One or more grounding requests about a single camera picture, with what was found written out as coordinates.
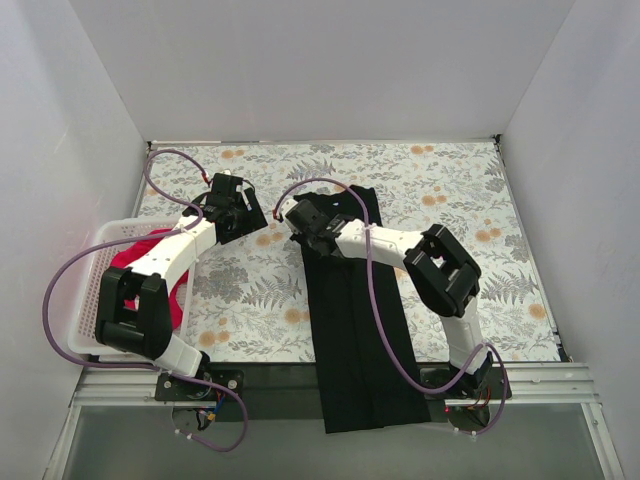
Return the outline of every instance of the floral tablecloth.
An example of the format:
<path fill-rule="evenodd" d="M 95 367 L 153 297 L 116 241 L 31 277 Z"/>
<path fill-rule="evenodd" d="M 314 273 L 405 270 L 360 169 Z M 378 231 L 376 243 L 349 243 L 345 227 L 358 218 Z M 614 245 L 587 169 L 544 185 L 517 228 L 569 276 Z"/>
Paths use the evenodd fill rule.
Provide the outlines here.
<path fill-rule="evenodd" d="M 200 257 L 186 340 L 215 361 L 314 360 L 299 246 L 270 211 L 296 180 L 332 177 L 374 187 L 383 223 L 425 230 L 441 223 L 474 256 L 483 275 L 479 312 L 485 338 L 506 360 L 559 360 L 529 252 L 492 143 L 219 145 L 176 147 L 213 173 L 249 179 L 268 228 Z M 152 177 L 173 195 L 193 199 L 206 188 L 193 166 L 160 155 Z M 332 193 L 333 185 L 313 184 Z M 182 207 L 145 190 L 139 215 L 176 214 Z M 396 278 L 418 361 L 448 358 L 439 318 L 426 310 L 411 280 Z"/>

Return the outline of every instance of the floral pattern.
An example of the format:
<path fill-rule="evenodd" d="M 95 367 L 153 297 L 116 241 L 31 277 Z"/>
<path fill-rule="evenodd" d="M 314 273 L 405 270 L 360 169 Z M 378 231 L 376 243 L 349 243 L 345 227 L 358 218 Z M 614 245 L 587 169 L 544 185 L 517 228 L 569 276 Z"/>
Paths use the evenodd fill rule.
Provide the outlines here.
<path fill-rule="evenodd" d="M 479 312 L 485 337 L 506 360 L 559 360 L 529 251 L 492 143 L 318 144 L 178 147 L 209 172 L 231 170 L 250 180 L 265 216 L 297 180 L 327 176 L 374 187 L 385 226 L 425 230 L 441 223 L 474 256 L 483 275 Z M 190 163 L 159 155 L 152 176 L 173 195 L 193 199 L 206 190 Z M 298 192 L 335 193 L 333 185 Z M 178 214 L 147 188 L 139 214 Z M 287 228 L 269 226 L 216 246 L 196 265 L 186 340 L 215 361 L 314 360 L 300 248 Z M 442 361 L 448 349 L 439 318 L 396 270 L 418 361 Z"/>

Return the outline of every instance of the red cloth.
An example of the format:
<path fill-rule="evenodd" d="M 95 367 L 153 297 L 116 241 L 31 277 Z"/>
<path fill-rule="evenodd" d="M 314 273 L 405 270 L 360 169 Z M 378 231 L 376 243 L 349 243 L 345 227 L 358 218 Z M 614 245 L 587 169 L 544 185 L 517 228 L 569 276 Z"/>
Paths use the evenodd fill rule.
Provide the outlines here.
<path fill-rule="evenodd" d="M 168 232 L 170 229 L 165 228 L 161 230 L 154 230 L 149 235 L 153 235 L 154 233 L 163 233 Z M 155 247 L 161 238 L 155 240 L 143 240 L 141 242 L 136 242 L 131 247 L 127 248 L 125 251 L 118 253 L 113 260 L 111 260 L 112 267 L 125 268 L 132 262 L 135 262 L 140 257 L 143 257 L 149 251 Z M 189 272 L 184 272 L 184 275 L 180 277 L 178 283 L 175 284 L 173 290 L 169 294 L 169 311 L 171 312 L 171 325 L 173 325 L 173 329 L 175 330 L 182 323 L 182 309 L 180 305 L 178 305 L 178 300 L 176 299 L 176 294 L 178 293 L 178 287 L 187 281 L 189 277 Z M 134 300 L 126 300 L 125 305 L 132 310 L 136 310 L 136 304 Z"/>

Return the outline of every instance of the glass panel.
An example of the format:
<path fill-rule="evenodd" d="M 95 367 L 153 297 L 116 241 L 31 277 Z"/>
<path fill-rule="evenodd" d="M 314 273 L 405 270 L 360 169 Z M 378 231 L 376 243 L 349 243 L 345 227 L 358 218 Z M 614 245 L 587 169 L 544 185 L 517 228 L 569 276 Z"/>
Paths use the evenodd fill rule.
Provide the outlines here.
<path fill-rule="evenodd" d="M 194 415 L 176 422 L 195 430 Z M 231 443 L 239 427 L 203 436 Z M 326 435 L 322 420 L 256 420 L 219 454 L 173 430 L 168 407 L 84 407 L 64 478 L 603 478 L 580 405 L 509 405 L 476 441 L 421 425 Z"/>

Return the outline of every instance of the cable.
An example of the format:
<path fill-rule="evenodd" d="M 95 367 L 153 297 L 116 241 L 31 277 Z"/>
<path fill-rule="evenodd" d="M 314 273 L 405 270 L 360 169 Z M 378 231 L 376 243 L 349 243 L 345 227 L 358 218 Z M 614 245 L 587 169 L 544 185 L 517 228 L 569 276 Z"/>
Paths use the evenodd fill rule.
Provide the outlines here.
<path fill-rule="evenodd" d="M 337 180 L 333 180 L 331 178 L 320 178 L 320 177 L 309 178 L 309 179 L 297 182 L 297 183 L 293 184 L 292 186 L 290 186 L 287 190 L 285 190 L 285 192 L 282 194 L 282 196 L 276 202 L 276 206 L 273 209 L 274 218 L 275 219 L 278 218 L 278 212 L 280 210 L 280 206 L 282 205 L 282 202 L 286 198 L 286 196 L 289 195 L 289 193 L 291 193 L 294 189 L 296 189 L 296 188 L 298 188 L 298 187 L 300 187 L 302 185 L 305 185 L 307 183 L 311 183 L 311 182 L 328 182 L 328 183 L 332 183 L 334 185 L 337 185 L 339 187 L 342 187 L 347 192 L 349 192 L 356 199 L 356 201 L 360 204 L 360 208 L 362 209 L 364 226 L 365 226 L 365 230 L 364 230 L 365 236 L 364 236 L 364 238 L 365 238 L 365 247 L 366 247 L 366 252 L 367 252 L 367 258 L 366 258 L 366 260 L 367 260 L 367 286 L 368 286 L 368 290 L 369 290 L 369 300 L 371 301 L 371 309 L 373 310 L 373 317 L 375 319 L 376 327 L 378 329 L 378 334 L 380 335 L 380 340 L 382 340 L 382 344 L 384 346 L 384 349 L 387 351 L 387 354 L 389 355 L 389 358 L 391 359 L 391 362 L 393 363 L 393 365 L 396 368 L 396 370 L 398 370 L 400 375 L 407 381 L 407 383 L 409 383 L 409 385 L 411 385 L 413 388 L 415 388 L 419 392 L 421 392 L 423 394 L 427 394 L 427 395 L 435 395 L 435 394 L 446 392 L 451 387 L 453 387 L 458 382 L 458 380 L 460 380 L 460 378 L 462 378 L 462 376 L 464 375 L 464 373 L 467 370 L 467 368 L 469 367 L 469 365 L 471 365 L 471 362 L 473 361 L 473 359 L 480 352 L 480 350 L 483 349 L 483 347 L 486 346 L 487 348 L 489 348 L 495 354 L 495 356 L 496 356 L 496 358 L 498 360 L 498 363 L 500 364 L 500 367 L 502 369 L 502 376 L 503 376 L 503 381 L 504 381 L 503 391 L 502 391 L 502 401 L 500 403 L 500 408 L 498 408 L 498 412 L 496 413 L 496 416 L 494 417 L 494 419 L 491 422 L 489 422 L 489 424 L 486 427 L 482 428 L 481 430 L 479 430 L 477 432 L 465 432 L 465 433 L 469 433 L 470 435 L 479 435 L 479 434 L 486 433 L 489 430 L 491 430 L 495 426 L 497 421 L 500 419 L 500 417 L 502 416 L 502 412 L 504 410 L 504 404 L 506 403 L 506 400 L 507 400 L 507 390 L 508 390 L 508 387 L 509 387 L 509 379 L 507 378 L 507 370 L 506 370 L 506 368 L 504 366 L 504 362 L 502 361 L 502 358 L 500 357 L 500 354 L 498 354 L 498 351 L 490 343 L 484 343 L 484 344 L 477 345 L 473 349 L 471 354 L 469 355 L 469 358 L 464 363 L 464 365 L 462 367 L 460 367 L 460 370 L 458 371 L 458 373 L 448 383 L 446 383 L 445 385 L 443 385 L 441 387 L 426 388 L 426 387 L 423 387 L 422 385 L 420 385 L 418 382 L 416 382 L 413 378 L 411 378 L 411 376 L 402 367 L 402 364 L 400 363 L 400 361 L 396 357 L 393 349 L 391 348 L 391 344 L 389 343 L 389 339 L 387 338 L 387 336 L 386 336 L 386 334 L 384 332 L 384 327 L 382 325 L 382 320 L 380 318 L 380 312 L 378 311 L 378 302 L 376 300 L 375 287 L 374 287 L 374 284 L 373 284 L 373 252 L 372 252 L 372 249 L 371 249 L 371 232 L 369 231 L 369 228 L 368 228 L 369 225 L 370 225 L 370 223 L 369 223 L 369 210 L 367 209 L 367 206 L 364 203 L 364 201 L 362 200 L 362 198 L 360 198 L 360 196 L 355 191 L 353 191 L 349 186 L 347 186 L 346 184 L 344 184 L 342 182 L 339 182 Z"/>
<path fill-rule="evenodd" d="M 198 431 L 201 432 L 207 427 L 203 426 L 202 423 L 200 423 L 200 412 L 198 412 L 198 410 L 194 410 L 194 411 L 196 412 L 196 422 L 198 422 Z"/>
<path fill-rule="evenodd" d="M 482 392 L 480 392 L 480 396 L 478 396 L 478 399 L 476 400 L 475 403 L 472 403 L 471 405 L 463 406 L 463 408 L 466 408 L 467 410 L 473 410 L 480 403 L 480 400 L 482 400 Z"/>
<path fill-rule="evenodd" d="M 191 156 L 187 155 L 184 152 L 180 152 L 178 150 L 174 150 L 174 149 L 166 149 L 166 150 L 157 150 L 155 152 L 152 152 L 149 157 L 147 157 L 147 162 L 145 163 L 144 169 L 142 170 L 142 173 L 144 175 L 144 178 L 147 180 L 147 183 L 155 190 L 157 191 L 160 195 L 162 195 L 163 197 L 165 197 L 166 199 L 172 201 L 172 202 L 176 202 L 179 203 L 181 205 L 185 205 L 187 207 L 192 207 L 193 209 L 195 209 L 195 211 L 198 213 L 198 218 L 196 220 L 194 220 L 193 222 L 191 222 L 189 225 L 187 225 L 185 227 L 186 230 L 190 230 L 192 228 L 194 228 L 196 225 L 198 225 L 203 218 L 203 213 L 202 213 L 202 209 L 200 207 L 198 207 L 197 205 L 186 201 L 186 200 L 182 200 L 179 198 L 176 198 L 166 192 L 164 192 L 160 187 L 158 187 L 150 178 L 150 169 L 151 169 L 151 165 L 153 163 L 153 159 L 155 157 L 157 157 L 160 154 L 164 154 L 164 153 L 172 153 L 175 155 L 179 155 L 183 158 L 185 158 L 186 160 L 190 161 L 191 163 L 193 163 L 201 172 L 202 174 L 202 178 L 204 179 L 205 183 L 209 183 L 208 181 L 208 175 L 206 170 L 202 167 L 202 165 L 200 165 L 194 158 L 192 158 Z M 110 248 L 110 247 L 115 247 L 117 245 L 124 245 L 127 243 L 132 243 L 132 242 L 140 242 L 140 241 L 144 241 L 144 240 L 155 240 L 155 239 L 159 239 L 159 238 L 165 238 L 165 237 L 170 237 L 173 235 L 179 235 L 180 233 L 182 233 L 181 230 L 170 230 L 168 232 L 163 232 L 163 233 L 156 233 L 153 235 L 143 235 L 140 237 L 132 237 L 132 238 L 126 238 L 126 239 L 122 239 L 122 240 L 114 240 L 111 242 L 105 242 L 102 243 L 100 245 L 95 245 L 93 247 L 87 248 L 86 250 L 83 250 L 82 252 L 74 255 L 71 259 L 69 259 L 67 262 L 65 262 L 59 269 L 58 271 L 53 275 L 53 278 L 51 279 L 51 281 L 49 282 L 49 285 L 47 286 L 47 289 L 44 293 L 44 298 L 42 300 L 42 328 L 44 329 L 44 334 L 47 337 L 47 341 L 49 342 L 49 345 L 51 345 L 51 348 L 53 348 L 53 350 L 60 355 L 62 358 L 64 358 L 65 360 L 67 360 L 68 362 L 74 363 L 76 365 L 80 365 L 81 367 L 87 367 L 87 368 L 118 368 L 118 369 L 122 369 L 122 368 L 141 368 L 141 369 L 145 369 L 145 370 L 152 370 L 152 371 L 159 371 L 160 369 L 158 367 L 156 367 L 155 365 L 149 365 L 147 363 L 95 363 L 95 362 L 88 362 L 86 360 L 80 359 L 80 358 L 76 358 L 72 355 L 69 355 L 67 352 L 65 352 L 60 345 L 58 345 L 58 343 L 56 342 L 53 333 L 51 332 L 51 325 L 49 322 L 49 303 L 51 302 L 51 295 L 53 293 L 53 289 L 56 286 L 56 283 L 58 283 L 58 280 L 60 280 L 60 277 L 64 274 L 64 272 L 71 266 L 73 265 L 75 262 L 77 262 L 78 260 L 80 260 L 81 258 L 89 255 L 90 253 L 96 252 L 98 250 L 102 250 L 103 248 Z M 213 383 L 213 382 L 207 382 L 204 380 L 198 380 L 197 378 L 191 378 L 191 377 L 186 377 L 184 375 L 178 375 L 178 374 L 171 374 L 173 377 L 178 378 L 179 380 L 183 380 L 185 382 L 191 382 L 191 383 L 197 383 L 199 385 L 204 385 L 207 386 L 209 388 L 215 388 L 216 390 L 219 390 L 221 392 L 224 392 L 226 395 L 229 395 L 231 398 L 233 398 L 236 402 L 238 402 L 238 404 L 240 405 L 240 408 L 242 409 L 242 419 L 243 419 L 243 427 L 242 427 L 242 432 L 240 434 L 240 436 L 238 437 L 238 439 L 230 446 L 228 447 L 220 447 L 217 445 L 214 445 L 206 440 L 203 439 L 199 439 L 198 437 L 196 437 L 195 435 L 192 435 L 190 433 L 185 433 L 184 431 L 180 430 L 181 433 L 183 433 L 184 435 L 187 435 L 189 437 L 189 435 L 191 437 L 189 438 L 193 438 L 195 441 L 202 443 L 203 445 L 206 445 L 207 447 L 211 448 L 212 450 L 215 450 L 217 452 L 229 452 L 231 450 L 233 450 L 234 448 L 236 448 L 238 445 L 240 445 L 240 443 L 242 442 L 242 440 L 244 439 L 246 433 L 247 433 L 247 428 L 249 425 L 249 415 L 247 413 L 247 408 L 244 404 L 244 402 L 242 401 L 242 399 L 232 390 L 228 389 L 227 387 L 224 387 L 222 385 L 218 385 L 217 383 Z"/>
<path fill-rule="evenodd" d="M 490 401 L 491 401 L 491 385 L 487 387 L 487 399 L 485 400 L 485 402 L 482 404 L 480 408 L 484 408 L 487 405 L 489 405 Z"/>
<path fill-rule="evenodd" d="M 227 396 L 223 395 L 222 398 L 218 400 L 218 404 L 216 405 L 216 408 L 213 409 L 213 413 L 217 414 L 220 411 L 225 398 L 227 398 Z"/>

